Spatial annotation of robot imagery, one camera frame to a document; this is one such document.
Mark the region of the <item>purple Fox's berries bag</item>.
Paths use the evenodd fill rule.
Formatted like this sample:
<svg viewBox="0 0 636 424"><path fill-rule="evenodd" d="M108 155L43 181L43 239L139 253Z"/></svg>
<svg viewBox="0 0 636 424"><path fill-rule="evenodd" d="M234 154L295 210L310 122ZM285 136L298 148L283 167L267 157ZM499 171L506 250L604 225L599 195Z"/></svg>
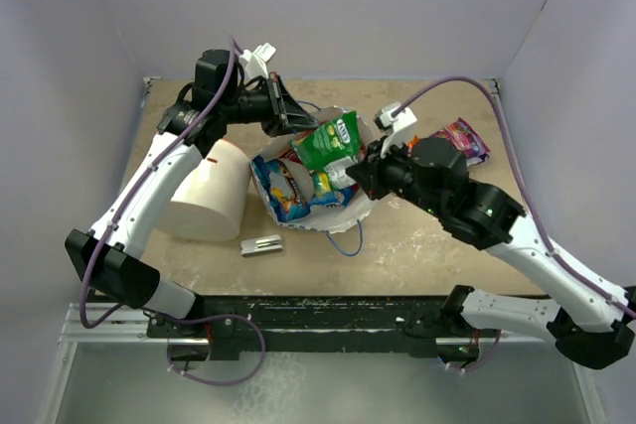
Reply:
<svg viewBox="0 0 636 424"><path fill-rule="evenodd" d="M430 137L448 140L456 150L464 154L468 167L482 164L490 156L490 148L473 127L461 117L437 130Z"/></svg>

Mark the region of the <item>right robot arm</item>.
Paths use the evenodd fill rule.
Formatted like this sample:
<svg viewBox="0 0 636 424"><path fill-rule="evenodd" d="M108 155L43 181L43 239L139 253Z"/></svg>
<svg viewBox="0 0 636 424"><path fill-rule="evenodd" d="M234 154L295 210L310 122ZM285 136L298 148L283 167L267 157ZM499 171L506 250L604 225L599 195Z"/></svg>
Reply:
<svg viewBox="0 0 636 424"><path fill-rule="evenodd" d="M453 238L506 262L547 296L495 295L456 286L442 307L453 336L471 329L513 332L556 347L571 361L604 369L628 356L635 341L635 290L615 285L567 253L551 251L524 207L500 188L473 180L465 156L443 138L382 151L373 142L365 158L347 168L374 201L388 194L436 217Z"/></svg>

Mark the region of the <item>blue checkered paper bag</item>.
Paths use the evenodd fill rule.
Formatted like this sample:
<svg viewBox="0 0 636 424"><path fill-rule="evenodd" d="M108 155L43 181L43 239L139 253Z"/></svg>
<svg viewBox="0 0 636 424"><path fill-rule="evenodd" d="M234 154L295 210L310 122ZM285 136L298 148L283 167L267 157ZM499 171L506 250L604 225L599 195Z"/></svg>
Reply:
<svg viewBox="0 0 636 424"><path fill-rule="evenodd" d="M290 142L292 140L301 139L307 135L307 132L296 132L274 138L251 158L250 168L254 187L263 201L266 213L272 218L276 225L289 229L329 233L332 235L345 232L352 227L359 228L358 222L362 222L375 206L363 192L356 192L346 206L318 206L315 212L310 212L309 215L305 217L290 219L289 221L281 221L278 219L275 207L264 186L265 181L259 177L256 160L258 158L261 158L263 161L283 159L284 155L291 150Z"/></svg>

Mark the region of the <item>pink snack bag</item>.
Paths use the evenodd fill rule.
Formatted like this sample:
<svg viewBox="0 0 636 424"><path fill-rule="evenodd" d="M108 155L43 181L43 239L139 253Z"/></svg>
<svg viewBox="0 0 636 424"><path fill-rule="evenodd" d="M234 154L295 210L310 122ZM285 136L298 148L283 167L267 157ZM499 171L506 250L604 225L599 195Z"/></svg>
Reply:
<svg viewBox="0 0 636 424"><path fill-rule="evenodd" d="M291 161L293 163L300 164L300 165L303 164L303 162L301 161L301 159L299 158L299 156L297 155L296 151L293 148L287 148L286 150L284 150L278 156L278 159Z"/></svg>

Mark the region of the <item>green snack packet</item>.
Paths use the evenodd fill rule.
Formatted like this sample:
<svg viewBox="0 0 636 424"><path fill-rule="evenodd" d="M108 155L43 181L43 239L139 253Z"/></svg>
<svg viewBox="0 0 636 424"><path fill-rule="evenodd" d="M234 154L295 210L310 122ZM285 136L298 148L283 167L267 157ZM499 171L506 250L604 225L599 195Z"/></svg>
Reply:
<svg viewBox="0 0 636 424"><path fill-rule="evenodd" d="M358 116L354 111L342 113L310 134L290 142L300 162L311 172L324 173L336 190L356 184L347 169L358 163L361 146Z"/></svg>

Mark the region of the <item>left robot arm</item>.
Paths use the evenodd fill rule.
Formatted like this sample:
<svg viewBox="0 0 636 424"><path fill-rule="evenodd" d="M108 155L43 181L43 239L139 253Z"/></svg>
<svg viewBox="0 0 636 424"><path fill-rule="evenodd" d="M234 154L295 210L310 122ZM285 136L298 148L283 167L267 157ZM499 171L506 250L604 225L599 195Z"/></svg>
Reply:
<svg viewBox="0 0 636 424"><path fill-rule="evenodd" d="M309 131L317 119L269 71L276 52L231 45L208 50L196 62L195 78L163 113L149 151L114 203L88 231L72 230L65 249L81 281L79 316L88 329L89 290L127 306L169 317L183 337L205 323L198 296L142 262L150 234L181 183L211 152L232 124L260 124L269 137Z"/></svg>

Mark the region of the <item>orange Fox's candy bag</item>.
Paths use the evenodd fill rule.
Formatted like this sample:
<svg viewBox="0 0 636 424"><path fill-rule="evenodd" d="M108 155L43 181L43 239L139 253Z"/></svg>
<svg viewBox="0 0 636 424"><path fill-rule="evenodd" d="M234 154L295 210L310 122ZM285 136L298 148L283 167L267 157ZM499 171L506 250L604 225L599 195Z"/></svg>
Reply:
<svg viewBox="0 0 636 424"><path fill-rule="evenodd" d="M408 150L408 152L411 152L413 146L420 141L420 138L418 136L414 136L410 141L405 143L405 146Z"/></svg>

